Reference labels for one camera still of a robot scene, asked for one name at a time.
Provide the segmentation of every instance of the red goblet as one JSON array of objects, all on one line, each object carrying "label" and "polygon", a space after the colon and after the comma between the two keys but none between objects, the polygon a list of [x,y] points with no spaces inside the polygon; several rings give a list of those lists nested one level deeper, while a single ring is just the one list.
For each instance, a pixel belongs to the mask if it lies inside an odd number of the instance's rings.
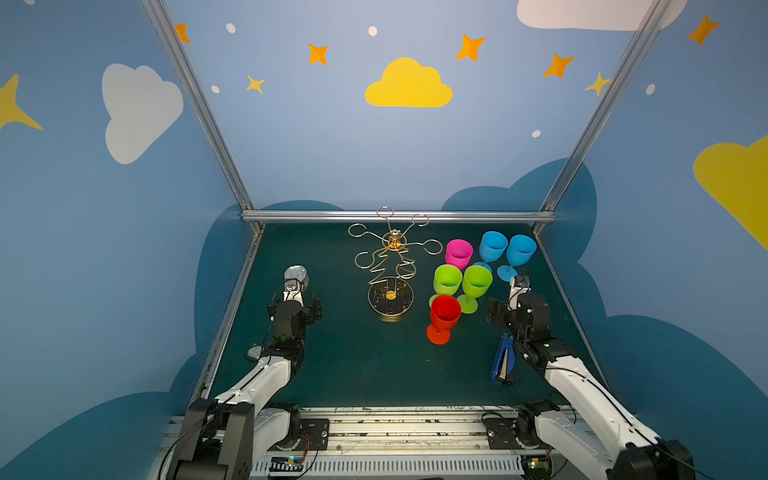
[{"label": "red goblet", "polygon": [[429,316],[432,325],[427,327],[427,338],[435,345],[445,345],[451,338],[451,328],[462,315],[462,306],[450,295],[440,295],[432,301]]}]

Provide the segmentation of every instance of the plastic goblet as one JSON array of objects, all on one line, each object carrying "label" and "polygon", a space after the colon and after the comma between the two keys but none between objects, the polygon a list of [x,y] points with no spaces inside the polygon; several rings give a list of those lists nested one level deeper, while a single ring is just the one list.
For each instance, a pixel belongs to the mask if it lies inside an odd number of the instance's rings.
[{"label": "plastic goblet", "polygon": [[469,259],[472,257],[472,245],[466,240],[451,240],[445,246],[445,262],[453,265],[459,270],[464,270],[469,265]]},{"label": "plastic goblet", "polygon": [[458,291],[458,286],[462,284],[462,271],[453,265],[441,265],[435,270],[435,279],[432,286],[435,287],[435,295],[429,297],[429,306],[438,295],[451,296]]},{"label": "plastic goblet", "polygon": [[517,275],[517,271],[512,268],[514,266],[522,265],[529,261],[531,256],[536,251],[536,241],[525,235],[515,235],[509,240],[509,248],[507,249],[507,261],[509,265],[502,265],[496,270],[498,277],[505,282],[509,283],[512,277]]},{"label": "plastic goblet", "polygon": [[495,262],[500,259],[504,254],[504,250],[507,250],[507,236],[500,232],[489,231],[485,232],[480,241],[480,258],[482,262],[477,262],[475,265],[482,265],[488,270],[491,270],[490,262]]},{"label": "plastic goblet", "polygon": [[478,309],[477,298],[485,295],[493,282],[493,273],[481,265],[472,265],[464,272],[463,295],[458,296],[462,313],[474,313]]},{"label": "plastic goblet", "polygon": [[429,317],[432,325],[427,327],[427,338],[435,345],[445,345],[451,338],[451,328],[462,315],[462,306],[449,295],[440,295],[432,302]]}]

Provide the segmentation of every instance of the yellow cloud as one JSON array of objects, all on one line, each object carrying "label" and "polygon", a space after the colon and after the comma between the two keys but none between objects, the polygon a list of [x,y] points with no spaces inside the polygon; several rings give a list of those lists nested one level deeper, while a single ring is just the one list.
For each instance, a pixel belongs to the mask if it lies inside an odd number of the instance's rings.
[{"label": "yellow cloud", "polygon": [[717,144],[701,152],[694,175],[768,249],[768,137],[750,147]]},{"label": "yellow cloud", "polygon": [[381,81],[366,89],[366,100],[376,107],[442,107],[452,97],[437,70],[406,57],[387,65]]}]

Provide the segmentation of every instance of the aluminum frame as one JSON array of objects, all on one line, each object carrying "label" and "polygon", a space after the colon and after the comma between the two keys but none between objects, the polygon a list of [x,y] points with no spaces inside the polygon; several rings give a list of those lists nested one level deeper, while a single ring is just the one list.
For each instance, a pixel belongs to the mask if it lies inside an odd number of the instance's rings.
[{"label": "aluminum frame", "polygon": [[[584,127],[584,131],[581,132],[581,136],[576,142],[574,149],[554,180],[549,193],[547,193],[547,197],[544,199],[544,203],[541,204],[541,211],[554,212],[555,207],[560,202],[566,189],[568,189],[568,185],[573,180],[576,171],[584,162],[594,141],[597,140],[603,126],[605,126],[605,123],[611,116],[611,112],[616,108],[621,95],[627,89],[627,85],[629,85],[630,80],[634,76],[634,72],[640,66],[640,62],[643,61],[650,45],[654,42],[660,30],[661,19],[671,3],[672,0],[654,0],[649,7],[648,12],[637,28],[624,56],[619,61],[611,77],[608,90],[601,95],[586,127]],[[534,225],[534,233],[539,234],[543,228],[543,223],[536,223]]]},{"label": "aluminum frame", "polygon": [[598,359],[594,356],[594,352],[592,351],[592,347],[589,345],[587,336],[584,335],[584,330],[581,328],[581,324],[578,322],[578,318],[576,318],[576,312],[574,312],[574,309],[571,306],[571,302],[568,300],[568,297],[565,295],[563,284],[560,283],[560,277],[558,277],[558,273],[554,271],[554,265],[552,265],[552,261],[549,260],[549,255],[547,255],[547,250],[544,248],[544,244],[541,242],[541,238],[539,238],[538,233],[534,232],[534,237],[536,237],[536,243],[538,243],[538,247],[541,250],[541,253],[544,255],[544,260],[547,261],[547,266],[549,267],[549,271],[552,274],[552,278],[554,278],[554,282],[558,285],[558,290],[560,290],[560,295],[563,297],[565,306],[568,308],[568,313],[571,314],[571,318],[574,320],[574,323],[576,324],[576,328],[578,329],[579,335],[581,335],[581,340],[584,342],[584,346],[587,347],[589,356],[590,358],[592,358],[592,362],[594,362],[595,368],[598,369],[598,374],[600,374],[600,378],[603,379],[603,384],[606,386],[606,388],[610,392],[611,389],[607,387],[608,382],[605,379],[605,375],[603,375],[603,370],[600,368]]},{"label": "aluminum frame", "polygon": [[240,269],[240,275],[237,277],[237,283],[235,283],[235,288],[232,291],[230,302],[227,304],[227,310],[224,311],[224,317],[219,325],[214,343],[211,345],[210,350],[208,350],[208,357],[203,364],[203,369],[200,371],[200,376],[197,378],[197,384],[192,392],[189,405],[198,398],[207,399],[210,394],[210,387],[214,384],[216,373],[221,364],[221,356],[224,353],[224,348],[227,346],[227,340],[230,338],[232,324],[237,315],[237,309],[240,307],[240,301],[243,299],[243,291],[248,282],[250,269],[253,266],[253,260],[256,258],[256,251],[259,249],[261,237],[260,233],[253,235],[248,253],[243,261],[243,268]]},{"label": "aluminum frame", "polygon": [[[478,212],[442,210],[399,210],[392,221],[409,222],[416,214],[425,214],[431,222],[451,223],[549,223],[554,221],[554,212]],[[247,221],[283,222],[360,222],[386,221],[376,215],[375,210],[244,210]]]},{"label": "aluminum frame", "polygon": [[224,136],[205,98],[200,82],[197,80],[197,75],[194,72],[190,59],[187,57],[184,46],[181,44],[181,40],[176,33],[176,28],[174,27],[170,12],[165,6],[165,2],[163,0],[141,0],[141,3],[144,4],[152,25],[160,37],[166,53],[168,53],[168,58],[171,64],[173,64],[174,70],[184,86],[184,90],[187,92],[187,97],[197,114],[197,118],[200,119],[200,124],[205,131],[206,137],[208,137],[210,146],[214,149],[216,158],[219,159],[224,175],[227,176],[227,180],[230,182],[240,207],[243,210],[252,209],[253,203],[250,200],[243,178],[240,176],[240,171],[237,170],[237,165],[230,153],[227,142],[224,140]]}]

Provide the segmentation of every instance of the stapler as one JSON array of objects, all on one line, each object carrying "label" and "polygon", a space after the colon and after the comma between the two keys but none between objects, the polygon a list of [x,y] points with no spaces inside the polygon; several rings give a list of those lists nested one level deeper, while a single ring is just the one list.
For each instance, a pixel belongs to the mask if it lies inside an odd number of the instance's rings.
[{"label": "stapler", "polygon": [[501,380],[509,385],[515,383],[515,375],[512,372],[514,367],[515,349],[512,348],[512,337],[505,333],[498,341],[496,358],[491,368],[491,380]]}]

